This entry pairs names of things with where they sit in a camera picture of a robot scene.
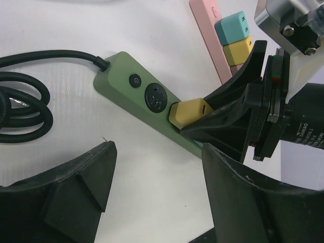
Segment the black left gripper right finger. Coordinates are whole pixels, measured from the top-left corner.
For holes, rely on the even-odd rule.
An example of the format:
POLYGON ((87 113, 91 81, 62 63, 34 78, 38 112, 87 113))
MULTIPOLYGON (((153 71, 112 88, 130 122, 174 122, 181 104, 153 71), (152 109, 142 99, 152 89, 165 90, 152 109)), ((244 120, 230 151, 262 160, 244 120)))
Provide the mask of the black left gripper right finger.
POLYGON ((216 242, 323 242, 323 191, 275 180, 209 143, 201 158, 216 242))

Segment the teal USB charger plug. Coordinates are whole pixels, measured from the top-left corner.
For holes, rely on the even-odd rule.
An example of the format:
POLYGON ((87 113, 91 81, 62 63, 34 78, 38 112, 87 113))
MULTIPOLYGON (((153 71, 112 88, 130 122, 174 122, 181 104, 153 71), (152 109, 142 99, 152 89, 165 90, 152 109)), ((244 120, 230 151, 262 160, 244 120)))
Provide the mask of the teal USB charger plug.
POLYGON ((219 20, 214 28, 222 46, 241 41, 250 35, 247 18, 243 11, 219 20))

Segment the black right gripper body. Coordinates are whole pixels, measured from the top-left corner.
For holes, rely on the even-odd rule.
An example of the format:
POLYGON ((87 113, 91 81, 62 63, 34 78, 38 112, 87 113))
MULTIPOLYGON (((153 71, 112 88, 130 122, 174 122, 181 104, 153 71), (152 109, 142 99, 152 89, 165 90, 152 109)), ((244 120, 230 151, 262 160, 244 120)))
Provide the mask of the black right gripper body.
POLYGON ((262 78, 261 110, 254 130, 258 138, 249 142, 249 145, 254 147, 253 159, 256 161, 272 157, 289 125, 285 105, 289 86, 289 67, 290 55, 283 48, 276 49, 275 55, 267 59, 262 78))

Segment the yellow USB charger plug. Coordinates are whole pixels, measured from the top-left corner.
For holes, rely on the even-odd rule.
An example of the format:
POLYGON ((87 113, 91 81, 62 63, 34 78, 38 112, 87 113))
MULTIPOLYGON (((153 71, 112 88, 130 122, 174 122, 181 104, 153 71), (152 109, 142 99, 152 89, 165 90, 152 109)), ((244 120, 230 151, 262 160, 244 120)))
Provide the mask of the yellow USB charger plug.
POLYGON ((231 43, 223 47, 226 60, 229 66, 244 64, 249 57, 254 43, 251 36, 245 39, 231 43))

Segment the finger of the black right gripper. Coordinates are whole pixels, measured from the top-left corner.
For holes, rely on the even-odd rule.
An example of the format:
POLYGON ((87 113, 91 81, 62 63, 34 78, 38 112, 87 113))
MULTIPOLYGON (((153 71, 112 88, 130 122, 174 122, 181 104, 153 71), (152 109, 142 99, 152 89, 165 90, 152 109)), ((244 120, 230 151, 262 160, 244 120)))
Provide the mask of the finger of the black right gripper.
POLYGON ((206 101, 214 110, 185 126, 180 134, 200 143, 210 143, 230 158, 243 162, 250 118, 256 108, 256 85, 247 84, 245 88, 222 85, 206 101))
POLYGON ((248 84, 261 78, 266 48, 266 40, 255 41, 252 52, 240 70, 225 84, 204 97, 204 100, 213 109, 218 109, 239 99, 248 84))

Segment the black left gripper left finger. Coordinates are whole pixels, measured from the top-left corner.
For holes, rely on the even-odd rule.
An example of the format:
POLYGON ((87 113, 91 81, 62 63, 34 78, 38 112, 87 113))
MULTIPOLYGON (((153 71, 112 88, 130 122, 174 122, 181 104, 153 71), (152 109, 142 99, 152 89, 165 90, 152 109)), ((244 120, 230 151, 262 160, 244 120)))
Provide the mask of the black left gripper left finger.
POLYGON ((1 242, 94 242, 112 185, 112 141, 1 187, 1 242))

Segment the green power strip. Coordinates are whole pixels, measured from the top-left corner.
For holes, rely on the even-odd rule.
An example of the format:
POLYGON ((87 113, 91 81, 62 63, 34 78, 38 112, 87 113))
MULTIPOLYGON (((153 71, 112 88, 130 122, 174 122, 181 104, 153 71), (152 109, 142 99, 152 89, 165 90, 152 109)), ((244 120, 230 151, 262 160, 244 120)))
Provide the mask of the green power strip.
POLYGON ((171 106, 180 99, 147 71, 129 53, 106 58, 108 67, 94 78, 94 89, 131 115, 143 121, 197 157, 201 145, 186 139, 169 122, 171 106))

